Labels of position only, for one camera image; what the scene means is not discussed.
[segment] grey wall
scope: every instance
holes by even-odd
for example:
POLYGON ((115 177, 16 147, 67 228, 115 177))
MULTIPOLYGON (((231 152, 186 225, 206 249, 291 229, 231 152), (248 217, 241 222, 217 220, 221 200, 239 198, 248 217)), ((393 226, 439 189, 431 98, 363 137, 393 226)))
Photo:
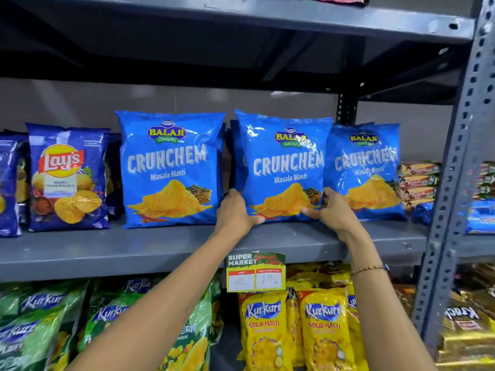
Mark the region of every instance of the grey wall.
MULTIPOLYGON (((285 118, 335 115, 336 96, 214 88, 114 85, 0 79, 0 128, 25 130, 24 122, 119 130, 115 110, 161 113, 226 112, 234 109, 285 118)), ((362 102, 357 123, 400 122, 402 160, 441 160, 450 106, 362 102)), ((495 137, 495 128, 487 133, 495 137)), ((487 149, 485 159, 495 160, 487 149)))

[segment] price tag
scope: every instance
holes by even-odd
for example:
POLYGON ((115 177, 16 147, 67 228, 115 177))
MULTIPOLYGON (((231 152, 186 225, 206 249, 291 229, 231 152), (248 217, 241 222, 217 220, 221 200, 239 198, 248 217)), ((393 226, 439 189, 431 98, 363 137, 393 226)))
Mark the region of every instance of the price tag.
POLYGON ((228 255, 227 291, 285 290, 285 255, 251 252, 228 255))
POLYGON ((256 290, 281 289, 282 269, 264 268, 256 270, 256 290))
POLYGON ((229 291, 255 290, 253 270, 230 271, 227 275, 229 281, 229 291))

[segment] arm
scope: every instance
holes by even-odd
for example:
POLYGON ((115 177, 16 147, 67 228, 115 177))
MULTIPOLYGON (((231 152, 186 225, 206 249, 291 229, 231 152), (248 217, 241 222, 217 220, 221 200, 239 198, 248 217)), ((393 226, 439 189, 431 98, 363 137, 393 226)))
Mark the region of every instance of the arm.
MULTIPOLYGON (((349 247, 352 269, 379 266, 382 260, 368 232, 342 195, 325 188, 328 205, 303 212, 319 218, 349 247)), ((362 271, 352 277, 359 322, 371 371, 436 371, 435 363, 397 298, 387 272, 362 271)))
POLYGON ((96 337, 67 370, 156 371, 220 263, 253 225, 263 221, 248 216, 244 199, 230 190, 206 243, 96 337))

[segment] bracelet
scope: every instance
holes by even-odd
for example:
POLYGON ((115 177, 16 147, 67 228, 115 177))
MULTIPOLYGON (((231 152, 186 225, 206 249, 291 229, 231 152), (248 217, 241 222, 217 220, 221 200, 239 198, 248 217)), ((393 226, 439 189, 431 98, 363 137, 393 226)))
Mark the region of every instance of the bracelet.
POLYGON ((385 266, 385 264, 382 264, 380 266, 368 266, 368 267, 363 267, 363 268, 360 268, 360 269, 356 269, 355 271, 352 271, 350 273, 351 276, 354 276, 355 274, 358 274, 359 272, 363 272, 363 271, 370 271, 372 269, 383 269, 383 270, 387 270, 388 268, 385 266))

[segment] human hand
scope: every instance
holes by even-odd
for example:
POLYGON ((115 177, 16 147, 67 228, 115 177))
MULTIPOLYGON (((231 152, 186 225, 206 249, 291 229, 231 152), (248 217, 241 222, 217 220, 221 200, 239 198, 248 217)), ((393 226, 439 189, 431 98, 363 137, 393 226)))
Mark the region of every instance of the human hand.
POLYGON ((264 221, 265 218, 262 216, 249 216, 241 194, 235 189, 230 189, 217 210, 214 234, 226 231, 229 235, 241 239, 253 225, 261 224, 264 221))
POLYGON ((347 235, 362 228, 355 213, 344 197, 330 187, 323 189, 323 205, 320 211, 313 208, 301 208, 305 215, 321 220, 326 226, 337 232, 339 239, 346 242, 347 235))

